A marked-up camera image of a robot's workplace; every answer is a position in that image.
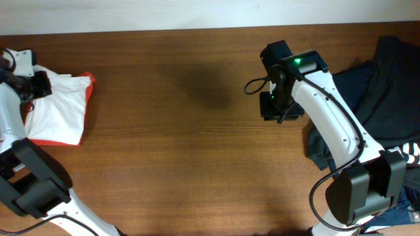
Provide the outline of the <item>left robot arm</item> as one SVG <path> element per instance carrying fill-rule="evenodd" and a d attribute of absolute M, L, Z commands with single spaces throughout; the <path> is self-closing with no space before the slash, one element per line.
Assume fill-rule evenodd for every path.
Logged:
<path fill-rule="evenodd" d="M 1 70 L 1 202 L 70 235 L 122 235 L 81 201 L 66 169 L 26 135 L 20 105 L 51 92 L 45 72 L 24 77 Z"/>

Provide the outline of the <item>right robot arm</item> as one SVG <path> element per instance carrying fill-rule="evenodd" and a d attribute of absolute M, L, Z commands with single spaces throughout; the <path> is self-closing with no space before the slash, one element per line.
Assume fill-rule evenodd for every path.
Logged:
<path fill-rule="evenodd" d="M 357 235 L 362 226 L 398 201 L 406 162 L 389 152 L 360 124 L 340 95 L 327 64 L 315 51 L 293 54 L 285 41 L 270 43 L 260 53 L 270 88 L 261 92 L 261 117 L 266 121 L 296 120 L 306 113 L 333 157 L 336 169 L 318 180 L 315 191 L 328 179 L 328 210 L 316 215 L 311 235 Z"/>

